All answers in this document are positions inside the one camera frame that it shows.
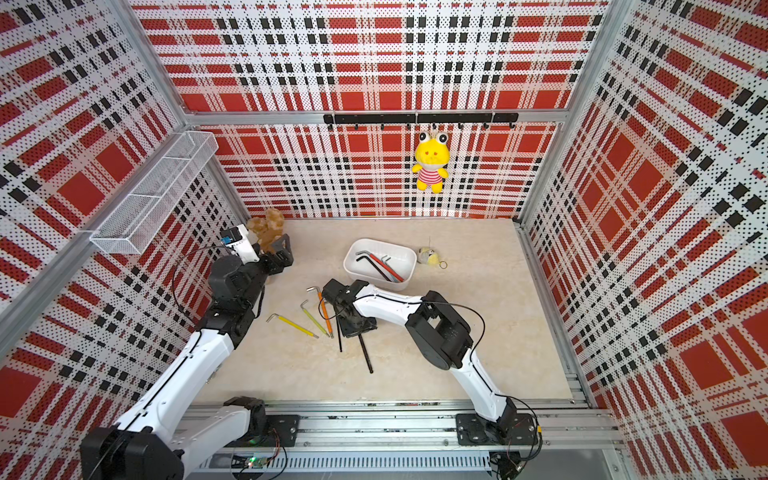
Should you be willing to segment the white plastic storage box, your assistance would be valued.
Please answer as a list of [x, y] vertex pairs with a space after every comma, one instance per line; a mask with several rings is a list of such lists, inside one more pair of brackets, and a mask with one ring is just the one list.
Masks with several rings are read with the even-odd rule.
[[350, 246], [343, 268], [353, 280], [400, 292], [409, 285], [416, 264], [416, 252], [409, 247], [362, 238]]

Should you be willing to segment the thin black hex key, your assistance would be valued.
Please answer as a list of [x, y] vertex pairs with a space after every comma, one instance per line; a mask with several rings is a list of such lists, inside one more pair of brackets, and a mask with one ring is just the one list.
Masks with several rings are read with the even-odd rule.
[[336, 324], [336, 335], [337, 335], [339, 353], [343, 353], [343, 343], [342, 343], [343, 335], [342, 335], [339, 319], [336, 318], [335, 320], [336, 320], [335, 324]]

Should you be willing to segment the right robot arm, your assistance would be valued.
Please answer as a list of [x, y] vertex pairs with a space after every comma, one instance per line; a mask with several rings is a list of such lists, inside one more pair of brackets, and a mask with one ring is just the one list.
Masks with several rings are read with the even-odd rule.
[[471, 327], [456, 311], [457, 304], [436, 291], [406, 296], [362, 280], [344, 285], [331, 279], [322, 298], [331, 304], [344, 337], [373, 331], [379, 320], [392, 323], [406, 329], [430, 364], [453, 375], [474, 409], [456, 416], [460, 445], [539, 448], [537, 417], [519, 409], [523, 401], [501, 394], [478, 358]]

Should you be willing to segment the long black hex key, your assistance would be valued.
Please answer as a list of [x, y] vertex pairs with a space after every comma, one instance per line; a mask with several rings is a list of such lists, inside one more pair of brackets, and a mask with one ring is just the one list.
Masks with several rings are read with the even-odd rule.
[[363, 358], [365, 360], [367, 370], [368, 370], [369, 374], [373, 374], [374, 373], [374, 369], [373, 369], [373, 366], [372, 366], [370, 355], [369, 355], [367, 346], [365, 344], [363, 335], [360, 334], [360, 335], [358, 335], [357, 338], [358, 338], [358, 341], [359, 341], [359, 344], [360, 344], [360, 347], [361, 347], [361, 350], [362, 350], [362, 353], [363, 353]]

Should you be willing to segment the red hex key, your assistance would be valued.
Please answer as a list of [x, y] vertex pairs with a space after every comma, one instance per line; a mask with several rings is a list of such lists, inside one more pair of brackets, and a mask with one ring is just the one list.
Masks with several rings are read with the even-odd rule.
[[383, 267], [384, 270], [386, 270], [391, 275], [391, 277], [394, 280], [396, 280], [398, 283], [402, 283], [404, 281], [404, 278], [401, 275], [399, 275], [392, 267], [390, 267], [384, 260], [381, 260], [380, 258], [378, 258], [377, 256], [371, 253], [368, 254], [368, 257], [374, 262], [376, 262], [378, 265]]

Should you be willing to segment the black hook rail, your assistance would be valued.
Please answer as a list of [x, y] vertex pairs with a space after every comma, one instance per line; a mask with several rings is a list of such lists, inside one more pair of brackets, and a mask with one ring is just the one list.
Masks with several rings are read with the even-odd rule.
[[380, 113], [380, 114], [325, 114], [326, 125], [396, 125], [396, 124], [514, 124], [520, 119], [517, 112], [498, 113]]

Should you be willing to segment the green circuit board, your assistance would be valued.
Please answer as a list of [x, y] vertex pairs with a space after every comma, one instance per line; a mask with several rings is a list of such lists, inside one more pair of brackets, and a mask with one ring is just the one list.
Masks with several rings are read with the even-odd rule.
[[231, 468], [234, 470], [263, 469], [270, 465], [271, 457], [241, 456], [235, 455], [231, 459]]

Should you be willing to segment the green hex key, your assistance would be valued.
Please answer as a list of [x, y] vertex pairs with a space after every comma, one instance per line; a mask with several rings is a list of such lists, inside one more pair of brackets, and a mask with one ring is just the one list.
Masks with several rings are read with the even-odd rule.
[[310, 303], [310, 301], [309, 301], [309, 300], [304, 300], [304, 301], [301, 303], [301, 305], [300, 305], [300, 308], [302, 309], [302, 311], [303, 311], [303, 312], [305, 313], [305, 315], [306, 315], [306, 316], [307, 316], [307, 317], [308, 317], [308, 318], [309, 318], [309, 319], [310, 319], [310, 320], [313, 322], [313, 324], [314, 324], [314, 325], [315, 325], [315, 326], [316, 326], [316, 327], [317, 327], [317, 328], [320, 330], [320, 332], [321, 332], [322, 334], [324, 334], [324, 335], [325, 335], [326, 337], [328, 337], [328, 338], [333, 338], [333, 334], [332, 334], [332, 332], [330, 332], [330, 331], [329, 331], [329, 330], [326, 328], [326, 326], [324, 326], [322, 322], [318, 321], [318, 320], [317, 320], [317, 318], [316, 318], [316, 317], [315, 317], [315, 316], [314, 316], [314, 315], [313, 315], [313, 314], [310, 312], [310, 310], [309, 310], [309, 308], [308, 308], [308, 304], [309, 304], [309, 303]]

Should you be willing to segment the yellow hex key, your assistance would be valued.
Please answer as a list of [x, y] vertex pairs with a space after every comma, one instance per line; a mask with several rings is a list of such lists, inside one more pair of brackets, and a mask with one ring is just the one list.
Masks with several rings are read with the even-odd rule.
[[312, 331], [310, 331], [310, 330], [308, 330], [308, 329], [298, 325], [297, 323], [293, 322], [292, 320], [289, 320], [288, 318], [286, 318], [286, 317], [284, 317], [282, 315], [279, 315], [277, 313], [273, 313], [273, 314], [271, 314], [267, 318], [266, 322], [269, 323], [269, 322], [271, 322], [273, 320], [279, 320], [279, 321], [283, 322], [284, 324], [286, 324], [286, 325], [296, 329], [297, 331], [299, 331], [299, 332], [309, 336], [310, 338], [319, 339], [318, 335], [316, 335], [314, 332], [312, 332]]

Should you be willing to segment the orange hex key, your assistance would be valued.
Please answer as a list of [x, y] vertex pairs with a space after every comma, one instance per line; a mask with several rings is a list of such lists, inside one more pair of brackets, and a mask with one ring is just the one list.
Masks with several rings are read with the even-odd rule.
[[306, 288], [306, 291], [307, 292], [315, 292], [316, 293], [317, 299], [318, 299], [318, 307], [320, 309], [321, 315], [322, 315], [322, 317], [323, 317], [323, 319], [325, 321], [325, 324], [326, 324], [326, 331], [327, 331], [328, 336], [330, 338], [334, 338], [333, 328], [332, 328], [331, 322], [330, 322], [330, 315], [327, 312], [327, 308], [326, 308], [326, 305], [325, 305], [325, 301], [323, 300], [321, 290], [319, 289], [319, 287], [311, 286], [311, 287]]

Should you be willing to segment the small yellow keychain toy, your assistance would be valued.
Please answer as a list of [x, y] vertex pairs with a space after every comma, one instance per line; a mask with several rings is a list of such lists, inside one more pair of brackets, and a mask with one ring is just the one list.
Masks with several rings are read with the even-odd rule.
[[423, 265], [437, 266], [441, 269], [447, 269], [448, 263], [443, 260], [439, 253], [431, 247], [421, 247], [417, 252], [417, 262]]

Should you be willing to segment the yellow frog plush toy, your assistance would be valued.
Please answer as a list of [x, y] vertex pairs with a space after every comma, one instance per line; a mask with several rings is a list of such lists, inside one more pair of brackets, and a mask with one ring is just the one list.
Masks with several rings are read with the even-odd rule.
[[435, 194], [442, 192], [444, 181], [448, 178], [446, 166], [450, 161], [448, 139], [445, 132], [419, 134], [412, 172], [417, 176], [417, 188], [420, 191], [430, 190]]

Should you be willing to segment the brown teddy bear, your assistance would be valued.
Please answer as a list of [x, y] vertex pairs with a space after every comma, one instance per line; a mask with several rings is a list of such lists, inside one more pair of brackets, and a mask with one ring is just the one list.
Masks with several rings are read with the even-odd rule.
[[275, 253], [273, 243], [283, 235], [284, 221], [284, 216], [279, 210], [268, 208], [263, 216], [249, 219], [246, 228], [256, 235], [262, 251]]

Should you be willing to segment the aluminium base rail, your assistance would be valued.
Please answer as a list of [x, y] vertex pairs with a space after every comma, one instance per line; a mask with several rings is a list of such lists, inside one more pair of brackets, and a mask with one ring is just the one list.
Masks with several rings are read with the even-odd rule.
[[[530, 400], [543, 441], [528, 446], [462, 446], [456, 416], [467, 400], [407, 402], [271, 402], [289, 423], [287, 446], [244, 442], [223, 447], [193, 471], [195, 479], [477, 478], [506, 461], [532, 455], [522, 479], [630, 479], [625, 445], [613, 416], [574, 400]], [[271, 457], [263, 469], [234, 470], [235, 455]]]

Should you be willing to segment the black medium hex key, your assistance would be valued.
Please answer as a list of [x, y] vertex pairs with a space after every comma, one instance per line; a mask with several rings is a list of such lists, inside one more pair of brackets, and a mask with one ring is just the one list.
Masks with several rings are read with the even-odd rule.
[[390, 281], [391, 277], [388, 273], [384, 271], [384, 269], [381, 267], [381, 265], [374, 260], [369, 254], [362, 253], [356, 256], [355, 261], [357, 263], [362, 262], [365, 260], [385, 281]]

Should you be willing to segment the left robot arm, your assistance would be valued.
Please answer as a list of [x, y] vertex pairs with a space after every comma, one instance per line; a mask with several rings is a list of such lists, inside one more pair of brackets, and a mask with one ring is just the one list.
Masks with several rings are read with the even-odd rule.
[[250, 397], [232, 398], [194, 428], [176, 432], [191, 402], [258, 317], [268, 277], [293, 263], [286, 234], [270, 250], [251, 242], [242, 225], [221, 236], [228, 253], [211, 269], [211, 305], [158, 381], [111, 426], [96, 428], [82, 440], [84, 478], [184, 479], [233, 441], [278, 437], [264, 403]]

